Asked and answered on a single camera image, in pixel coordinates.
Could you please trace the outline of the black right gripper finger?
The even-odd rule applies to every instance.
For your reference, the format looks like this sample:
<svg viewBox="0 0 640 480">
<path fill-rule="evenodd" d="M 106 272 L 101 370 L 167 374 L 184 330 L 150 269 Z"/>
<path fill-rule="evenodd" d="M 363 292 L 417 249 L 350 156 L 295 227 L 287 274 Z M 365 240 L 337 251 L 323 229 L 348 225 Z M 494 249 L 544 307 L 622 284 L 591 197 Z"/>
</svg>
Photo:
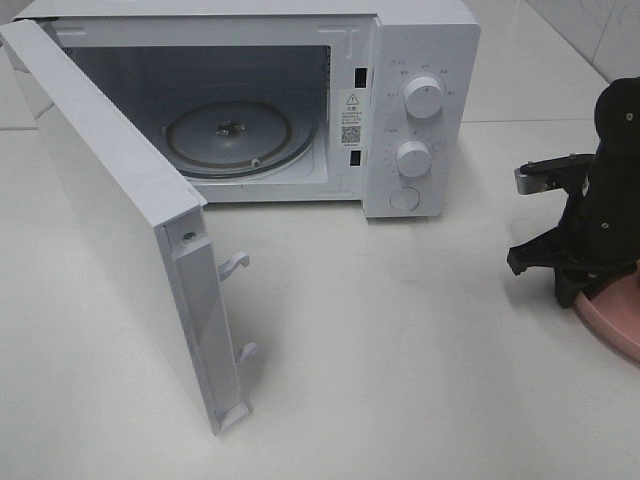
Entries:
<svg viewBox="0 0 640 480">
<path fill-rule="evenodd" d="M 565 240 L 560 229 L 554 227 L 528 242 L 511 247 L 507 253 L 507 264 L 515 275 L 522 274 L 529 267 L 575 267 L 579 259 L 571 254 Z"/>
<path fill-rule="evenodd" d="M 592 299 L 608 285 L 635 273 L 637 261 L 605 262 L 555 259 L 553 270 L 555 298 L 562 308 L 568 308 L 580 293 Z"/>
</svg>

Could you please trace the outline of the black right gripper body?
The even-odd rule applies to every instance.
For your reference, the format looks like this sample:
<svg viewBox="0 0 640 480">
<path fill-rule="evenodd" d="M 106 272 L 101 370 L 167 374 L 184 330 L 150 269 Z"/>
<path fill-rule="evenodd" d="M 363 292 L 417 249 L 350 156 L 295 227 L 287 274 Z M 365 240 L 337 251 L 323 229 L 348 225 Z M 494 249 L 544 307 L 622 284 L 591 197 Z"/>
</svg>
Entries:
<svg viewBox="0 0 640 480">
<path fill-rule="evenodd" d="M 639 158 L 599 149 L 556 227 L 579 261 L 639 259 Z"/>
</svg>

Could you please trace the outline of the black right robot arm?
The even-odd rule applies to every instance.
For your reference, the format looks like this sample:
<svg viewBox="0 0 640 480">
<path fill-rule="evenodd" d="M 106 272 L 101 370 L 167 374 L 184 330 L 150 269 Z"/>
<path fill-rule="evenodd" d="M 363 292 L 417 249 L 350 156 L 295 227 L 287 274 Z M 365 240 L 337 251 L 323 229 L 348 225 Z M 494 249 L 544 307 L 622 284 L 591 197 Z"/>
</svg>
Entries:
<svg viewBox="0 0 640 480">
<path fill-rule="evenodd" d="M 530 267 L 554 272 L 563 308 L 579 294 L 592 298 L 634 273 L 639 259 L 639 80 L 620 78 L 594 109 L 599 145 L 593 154 L 569 154 L 515 169 L 521 195 L 562 189 L 567 201 L 556 227 L 509 249 L 519 275 Z"/>
</svg>

